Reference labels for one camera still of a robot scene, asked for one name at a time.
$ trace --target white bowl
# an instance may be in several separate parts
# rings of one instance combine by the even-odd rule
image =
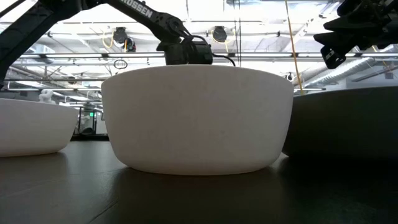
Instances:
[[[78,110],[0,99],[0,157],[57,152],[70,141]]]
[[[273,163],[284,145],[293,86],[259,70],[175,65],[126,72],[102,85],[116,157],[137,170],[238,174]]]

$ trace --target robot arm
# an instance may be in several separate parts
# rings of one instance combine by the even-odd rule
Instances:
[[[398,0],[345,0],[337,9],[340,18],[323,25],[333,32],[314,35],[324,45],[321,53],[327,67],[338,67],[355,46],[383,49],[398,43],[397,12]]]
[[[157,12],[138,0],[38,0],[0,34],[0,89],[12,63],[54,24],[100,4],[109,4],[148,27],[160,40],[157,50],[165,52],[167,65],[213,63],[205,39],[193,41],[197,36],[191,35],[180,19]]]

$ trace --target table surface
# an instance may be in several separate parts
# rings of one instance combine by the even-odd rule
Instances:
[[[398,223],[398,167],[281,155],[248,174],[139,172],[109,142],[0,158],[0,223]]]

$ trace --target dark table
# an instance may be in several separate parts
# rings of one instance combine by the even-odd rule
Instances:
[[[109,142],[0,159],[0,223],[398,223],[398,168],[292,160],[241,175],[139,172]]]

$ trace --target white object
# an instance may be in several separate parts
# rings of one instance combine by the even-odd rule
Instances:
[[[238,174],[273,163],[293,102],[286,79],[246,68],[175,65],[133,70],[102,84],[116,157],[137,170]]]
[[[51,99],[52,95],[53,95],[52,90],[42,90],[42,94],[39,95],[39,102],[56,104],[55,101]]]
[[[70,141],[78,110],[0,99],[0,157],[57,152]]]

